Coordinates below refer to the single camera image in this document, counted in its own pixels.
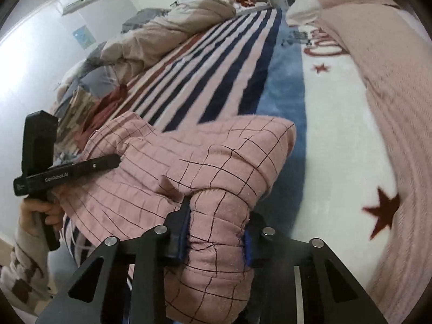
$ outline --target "black handheld device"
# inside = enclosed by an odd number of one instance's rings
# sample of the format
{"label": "black handheld device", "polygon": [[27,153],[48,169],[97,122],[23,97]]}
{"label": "black handheld device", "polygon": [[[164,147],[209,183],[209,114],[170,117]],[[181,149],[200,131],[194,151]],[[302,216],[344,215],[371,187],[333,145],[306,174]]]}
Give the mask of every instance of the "black handheld device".
{"label": "black handheld device", "polygon": [[[58,119],[38,111],[25,118],[22,142],[22,175],[13,182],[16,196],[29,195],[31,198],[47,201],[47,191],[56,185],[88,175],[118,167],[120,157],[111,154],[74,164],[53,165],[54,144],[57,139]],[[45,238],[50,251],[60,247],[59,237],[54,229],[45,224],[46,214],[39,214]]]}

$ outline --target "star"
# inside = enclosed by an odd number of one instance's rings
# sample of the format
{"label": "star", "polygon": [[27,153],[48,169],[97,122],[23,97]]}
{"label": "star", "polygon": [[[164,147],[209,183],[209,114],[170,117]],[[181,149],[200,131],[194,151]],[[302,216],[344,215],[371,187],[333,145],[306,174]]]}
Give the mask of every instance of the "star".
{"label": "star", "polygon": [[320,72],[328,72],[328,70],[330,69],[330,66],[325,66],[324,63],[320,66],[316,66],[314,65],[314,68],[312,68],[312,70],[316,70],[317,74],[320,74]]}
{"label": "star", "polygon": [[379,205],[374,207],[363,207],[367,213],[378,217],[377,223],[371,235],[371,240],[386,226],[391,229],[394,214],[400,206],[400,196],[397,194],[392,199],[388,198],[385,192],[378,187]]}

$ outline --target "black handle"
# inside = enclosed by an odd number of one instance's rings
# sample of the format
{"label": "black handle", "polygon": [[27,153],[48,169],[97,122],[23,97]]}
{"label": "black handle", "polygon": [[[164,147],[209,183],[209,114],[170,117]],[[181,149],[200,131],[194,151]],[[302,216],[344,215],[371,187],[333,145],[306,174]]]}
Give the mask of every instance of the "black handle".
{"label": "black handle", "polygon": [[[29,195],[32,199],[38,199],[41,201],[48,201],[46,192],[32,193]],[[45,224],[45,219],[48,217],[45,213],[38,213],[38,217],[40,218],[40,222],[42,223],[42,229],[44,231],[45,239],[48,244],[48,248],[50,251],[55,251],[60,247],[60,241],[57,238],[57,234],[54,231],[54,228],[51,225]]]}

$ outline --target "gray cloth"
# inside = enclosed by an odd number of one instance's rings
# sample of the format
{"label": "gray cloth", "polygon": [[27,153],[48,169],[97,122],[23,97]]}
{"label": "gray cloth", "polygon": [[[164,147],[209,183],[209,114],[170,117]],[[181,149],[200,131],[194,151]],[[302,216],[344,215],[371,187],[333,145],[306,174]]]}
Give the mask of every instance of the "gray cloth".
{"label": "gray cloth", "polygon": [[166,16],[169,11],[163,8],[144,8],[136,16],[123,23],[121,32],[127,33],[130,30],[142,28],[144,24],[150,22],[154,17]]}

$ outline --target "silver bolt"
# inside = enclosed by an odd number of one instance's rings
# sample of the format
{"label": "silver bolt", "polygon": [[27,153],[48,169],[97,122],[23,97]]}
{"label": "silver bolt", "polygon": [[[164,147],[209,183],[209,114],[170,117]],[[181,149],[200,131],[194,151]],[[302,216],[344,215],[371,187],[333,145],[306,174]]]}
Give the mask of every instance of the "silver bolt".
{"label": "silver bolt", "polygon": [[322,248],[324,246],[324,241],[321,239],[315,238],[312,239],[312,245],[316,248]]}
{"label": "silver bolt", "polygon": [[168,231],[168,228],[165,225],[158,225],[155,228],[155,233],[157,234],[165,234]]}
{"label": "silver bolt", "polygon": [[266,227],[263,229],[263,234],[264,234],[265,236],[273,236],[273,235],[276,234],[276,230],[274,230],[272,227],[266,226]]}
{"label": "silver bolt", "polygon": [[107,246],[113,246],[117,243],[117,238],[114,236],[109,236],[105,239],[104,244]]}

